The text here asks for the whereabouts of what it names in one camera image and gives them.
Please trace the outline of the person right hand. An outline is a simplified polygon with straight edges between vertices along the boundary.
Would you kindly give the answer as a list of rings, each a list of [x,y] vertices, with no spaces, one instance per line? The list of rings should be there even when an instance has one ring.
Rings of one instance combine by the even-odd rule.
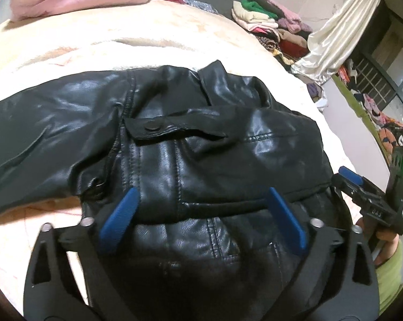
[[[379,249],[379,253],[374,259],[374,265],[376,268],[379,268],[392,258],[400,243],[400,236],[397,233],[390,228],[381,225],[373,225],[371,220],[366,224],[366,221],[364,221],[362,217],[358,219],[355,225],[359,226],[364,233],[374,235],[383,243],[382,247]]]

